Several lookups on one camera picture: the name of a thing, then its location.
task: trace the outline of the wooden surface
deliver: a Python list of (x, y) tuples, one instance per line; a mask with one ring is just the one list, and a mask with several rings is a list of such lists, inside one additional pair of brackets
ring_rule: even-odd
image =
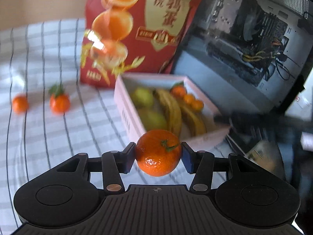
[(0, 0), (0, 30), (48, 20), (84, 17), (86, 0)]

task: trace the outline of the green apple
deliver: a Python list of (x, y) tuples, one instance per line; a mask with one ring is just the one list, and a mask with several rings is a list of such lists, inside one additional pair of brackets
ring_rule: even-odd
[(152, 108), (154, 104), (153, 94), (149, 88), (137, 87), (130, 98), (136, 108)]
[(157, 129), (167, 130), (166, 119), (161, 113), (142, 108), (138, 110), (138, 114), (146, 131)]

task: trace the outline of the red bag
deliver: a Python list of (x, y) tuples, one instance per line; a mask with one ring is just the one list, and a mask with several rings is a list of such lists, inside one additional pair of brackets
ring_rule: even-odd
[(87, 0), (81, 82), (114, 87), (126, 71), (160, 73), (172, 66), (200, 2)]

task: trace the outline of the banana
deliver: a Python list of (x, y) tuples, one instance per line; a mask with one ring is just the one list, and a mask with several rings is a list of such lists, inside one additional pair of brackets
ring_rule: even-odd
[(177, 100), (177, 102), (182, 113), (183, 121), (188, 125), (192, 137), (205, 134), (207, 129), (202, 118), (196, 115), (193, 110), (182, 100)]
[(176, 99), (165, 89), (156, 89), (154, 96), (162, 106), (168, 131), (179, 137), (182, 130), (182, 113)]

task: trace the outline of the striped tablecloth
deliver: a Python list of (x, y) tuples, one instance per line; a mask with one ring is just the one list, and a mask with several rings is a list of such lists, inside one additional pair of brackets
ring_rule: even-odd
[[(128, 138), (113, 100), (113, 91), (79, 84), (83, 19), (38, 23), (0, 32), (0, 235), (11, 234), (21, 225), (13, 206), (19, 187), (71, 156), (86, 152), (122, 150)], [(70, 95), (71, 110), (63, 116), (49, 108), (49, 88), (62, 82)], [(12, 112), (11, 100), (28, 96), (26, 114)], [(206, 149), (226, 157), (226, 143)], [(169, 175), (155, 178), (139, 170), (122, 175), (129, 184), (187, 184), (192, 175), (183, 164)], [(225, 181), (224, 173), (213, 175), (212, 187)], [(91, 182), (102, 188), (102, 176)]]

